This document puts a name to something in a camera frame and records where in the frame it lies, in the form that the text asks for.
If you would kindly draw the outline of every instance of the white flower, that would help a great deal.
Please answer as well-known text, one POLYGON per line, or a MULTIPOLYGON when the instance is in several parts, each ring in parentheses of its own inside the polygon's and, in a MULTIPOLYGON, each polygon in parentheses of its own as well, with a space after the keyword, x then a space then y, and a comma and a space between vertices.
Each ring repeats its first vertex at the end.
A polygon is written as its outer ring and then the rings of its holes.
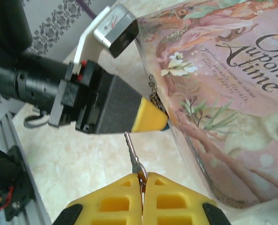
POLYGON ((171 74, 173 76, 183 76, 188 73, 193 73, 198 68, 195 67, 190 62, 184 62, 183 60, 172 59, 168 65, 168 69, 163 69, 161 71, 161 76, 165 76, 167 74, 171 74))
POLYGON ((259 15, 260 13, 263 13, 264 10, 258 10, 256 13, 254 13, 255 15, 259 15))
POLYGON ((183 53, 175 52, 175 54, 174 54, 174 55, 171 55, 169 58, 170 58, 170 59, 177 59, 177 60, 180 60, 180 59, 183 58, 183 53))
POLYGON ((147 41, 151 41, 153 39, 154 35, 151 34, 151 33, 148 33, 145 35, 145 38, 144 38, 144 41, 147 42, 147 41))

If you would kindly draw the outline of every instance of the green leaf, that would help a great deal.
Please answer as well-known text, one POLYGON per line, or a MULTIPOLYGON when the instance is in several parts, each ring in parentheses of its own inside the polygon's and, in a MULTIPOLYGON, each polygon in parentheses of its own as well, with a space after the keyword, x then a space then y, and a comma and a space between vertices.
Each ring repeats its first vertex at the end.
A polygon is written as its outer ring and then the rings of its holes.
POLYGON ((230 100, 225 106, 220 107, 220 109, 212 116, 212 118, 206 123, 205 127, 210 126, 214 120, 220 115, 222 114, 231 104, 232 100, 230 100))
POLYGON ((227 124, 227 125, 225 125, 223 128, 230 128, 230 127, 233 127, 234 126, 234 124, 227 124))
POLYGON ((205 100, 202 101, 201 103, 199 103, 197 106, 194 106, 194 112, 198 112, 200 109, 204 109, 205 108, 205 100))
POLYGON ((235 119, 237 119, 238 117, 235 117, 234 116, 237 114, 238 112, 234 112, 233 114, 229 115, 228 117, 226 117, 225 119, 221 120, 220 122, 214 124, 212 127, 220 127, 221 125, 224 127, 225 125, 233 122, 235 119))
POLYGON ((186 109, 187 113, 188 113, 189 115, 191 115, 191 110, 190 110, 190 107, 188 106, 188 104, 185 103, 185 102, 181 102, 181 105, 182 105, 182 106, 185 106, 185 109, 186 109))
POLYGON ((191 105, 190 101, 186 99, 187 105, 191 105))
POLYGON ((185 74, 185 75, 182 75, 182 77, 191 78, 191 75, 190 74, 185 74))
POLYGON ((217 98, 216 98, 216 100, 215 100, 215 102, 214 102, 214 104, 213 104, 213 106, 212 106, 212 108, 211 108, 210 115, 213 114, 214 109, 215 109, 215 107, 216 107, 216 105, 217 105, 217 103, 218 103, 219 98, 220 98, 220 95, 217 96, 217 98))
POLYGON ((232 132, 232 131, 215 130, 215 132, 221 133, 221 134, 224 134, 224 135, 235 134, 235 132, 232 132))

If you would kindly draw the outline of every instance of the illustrated book cover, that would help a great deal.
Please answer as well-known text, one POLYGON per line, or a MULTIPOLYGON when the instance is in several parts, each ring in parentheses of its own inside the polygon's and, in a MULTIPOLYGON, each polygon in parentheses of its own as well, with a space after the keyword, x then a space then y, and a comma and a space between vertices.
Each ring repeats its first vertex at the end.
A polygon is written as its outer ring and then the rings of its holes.
POLYGON ((140 17, 136 42, 214 196, 277 199, 278 0, 185 1, 140 17))

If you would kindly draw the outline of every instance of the metal key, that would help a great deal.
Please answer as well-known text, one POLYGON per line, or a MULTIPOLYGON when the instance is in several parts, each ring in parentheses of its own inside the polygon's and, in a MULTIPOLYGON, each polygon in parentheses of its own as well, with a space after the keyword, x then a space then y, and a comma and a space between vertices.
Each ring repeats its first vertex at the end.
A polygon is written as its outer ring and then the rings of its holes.
POLYGON ((143 184, 146 184, 148 174, 145 169, 145 167, 139 162, 139 158, 136 155, 130 134, 128 132, 124 133, 126 143, 129 147, 129 153, 130 153, 130 158, 131 158, 131 163, 132 163, 132 173, 138 174, 138 178, 141 179, 143 184))

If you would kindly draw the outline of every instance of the cable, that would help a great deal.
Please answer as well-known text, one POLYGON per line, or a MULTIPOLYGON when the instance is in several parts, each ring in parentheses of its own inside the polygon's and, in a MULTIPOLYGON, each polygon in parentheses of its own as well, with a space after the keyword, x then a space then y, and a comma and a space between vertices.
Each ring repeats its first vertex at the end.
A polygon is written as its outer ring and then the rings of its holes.
POLYGON ((44 114, 40 114, 38 116, 28 116, 25 118, 25 120, 23 121, 23 126, 25 128, 28 128, 28 129, 33 129, 33 128, 38 128, 38 127, 41 127, 41 126, 44 126, 45 124, 48 123, 48 121, 46 122, 43 122, 43 123, 40 123, 40 124, 30 124, 29 122, 31 121, 34 121, 34 120, 38 120, 38 119, 41 119, 44 117, 44 114))
POLYGON ((5 204, 4 204, 2 207, 0 207, 0 212, 1 212, 3 209, 5 209, 5 208, 11 203, 13 190, 14 190, 14 187, 11 186, 11 187, 9 188, 9 192, 8 192, 8 194, 7 194, 7 197, 6 197, 6 202, 5 202, 5 204))
POLYGON ((86 5, 86 3, 83 0, 75 0, 81 8, 87 13, 89 17, 91 17, 92 20, 96 18, 95 13, 86 5))

